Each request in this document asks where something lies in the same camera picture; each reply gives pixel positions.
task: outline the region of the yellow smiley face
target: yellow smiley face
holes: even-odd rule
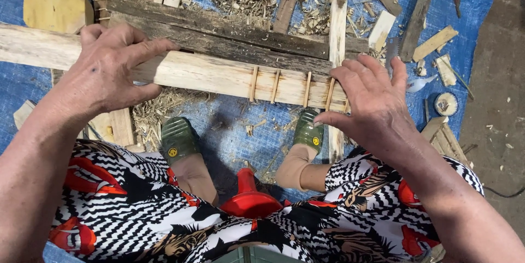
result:
[[[178,151],[175,147],[171,147],[170,150],[167,151],[167,155],[169,155],[170,157],[175,157],[177,153]]]

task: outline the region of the green slipper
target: green slipper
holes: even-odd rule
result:
[[[295,135],[293,136],[294,144],[304,144],[315,149],[317,153],[321,150],[323,143],[323,125],[313,127],[313,119],[318,115],[314,110],[305,110],[301,112],[297,120]]]
[[[168,119],[162,126],[161,139],[162,156],[168,165],[187,155],[200,153],[197,137],[186,118],[176,116]]]

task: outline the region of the red object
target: red object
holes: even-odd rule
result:
[[[257,191],[252,170],[240,169],[237,178],[239,191],[220,207],[221,210],[236,217],[257,219],[282,209],[277,199]]]

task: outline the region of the patterned pants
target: patterned pants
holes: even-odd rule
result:
[[[483,194],[469,168],[445,160]],[[266,218],[237,218],[180,190],[160,155],[78,140],[49,240],[88,262],[211,261],[253,245],[306,262],[397,262],[439,244],[403,178],[363,149],[333,165],[325,186]]]

